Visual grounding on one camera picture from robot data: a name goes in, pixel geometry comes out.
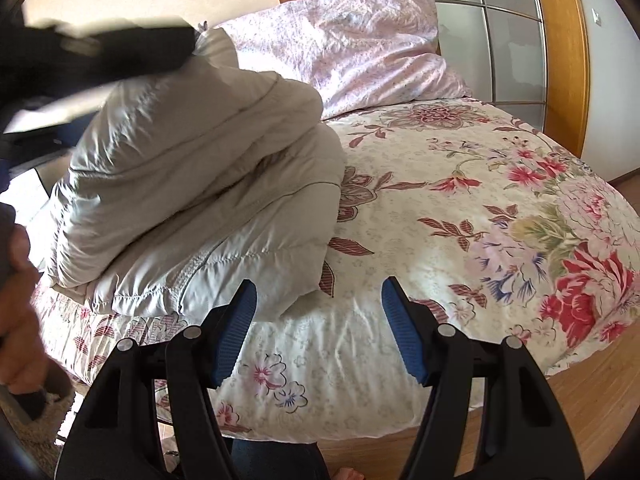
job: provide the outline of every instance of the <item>pillow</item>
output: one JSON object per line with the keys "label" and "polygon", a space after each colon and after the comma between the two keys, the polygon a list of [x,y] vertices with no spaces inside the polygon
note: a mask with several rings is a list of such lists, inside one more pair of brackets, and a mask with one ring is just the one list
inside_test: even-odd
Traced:
{"label": "pillow", "polygon": [[[372,106],[470,96],[436,54],[435,0],[295,0],[222,23],[240,68],[313,85],[322,118]],[[198,45],[216,29],[206,30]]]}

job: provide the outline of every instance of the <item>folded comforter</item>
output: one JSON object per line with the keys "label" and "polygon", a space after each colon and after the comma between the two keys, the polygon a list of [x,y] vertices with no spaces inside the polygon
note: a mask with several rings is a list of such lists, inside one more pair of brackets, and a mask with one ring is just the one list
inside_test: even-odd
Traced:
{"label": "folded comforter", "polygon": [[345,165],[318,92],[222,30],[198,54],[119,84],[52,192],[46,275],[94,312],[200,322],[249,278],[274,319],[318,288]]}

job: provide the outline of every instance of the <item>baseboard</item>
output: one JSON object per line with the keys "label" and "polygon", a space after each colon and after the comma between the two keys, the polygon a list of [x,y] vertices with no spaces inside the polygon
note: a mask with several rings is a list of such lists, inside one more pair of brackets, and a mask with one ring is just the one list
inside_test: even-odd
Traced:
{"label": "baseboard", "polygon": [[630,178],[636,175],[640,175],[640,168],[635,168],[634,170],[631,170],[628,173],[625,173],[624,175],[621,175],[617,178],[614,178],[613,180],[610,180],[609,184],[611,184],[613,187],[616,187],[622,184],[625,180],[629,180]]}

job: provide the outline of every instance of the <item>flower pattern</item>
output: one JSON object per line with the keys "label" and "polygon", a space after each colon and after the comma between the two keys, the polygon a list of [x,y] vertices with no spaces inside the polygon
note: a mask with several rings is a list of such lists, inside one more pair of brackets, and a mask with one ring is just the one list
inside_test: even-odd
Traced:
{"label": "flower pattern", "polygon": [[[328,125],[348,167],[324,292],[252,324],[231,377],[209,392],[223,434],[347,439],[422,416],[428,392],[380,323],[390,274],[473,338],[520,337],[544,370],[587,358],[640,317],[640,219],[541,132],[473,99],[370,108]],[[47,352],[86,383],[120,338],[148,344],[194,323],[95,314],[42,284],[33,304]],[[155,389],[170,420],[166,384]],[[472,390],[470,402],[481,399]]]}

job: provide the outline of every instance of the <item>blue gripper pad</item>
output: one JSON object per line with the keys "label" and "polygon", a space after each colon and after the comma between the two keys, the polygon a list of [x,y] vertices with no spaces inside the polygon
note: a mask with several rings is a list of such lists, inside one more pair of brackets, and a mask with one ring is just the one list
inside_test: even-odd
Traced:
{"label": "blue gripper pad", "polygon": [[213,372],[213,382],[216,388],[231,375],[234,366],[236,366],[242,343],[252,320],[254,320],[257,302],[258,293],[255,285],[249,280],[244,280],[229,303],[228,308],[232,308],[233,312],[218,342]]}
{"label": "blue gripper pad", "polygon": [[426,383],[429,373],[422,358],[422,340],[390,278],[382,284],[382,308],[385,310],[406,371],[420,384]]}

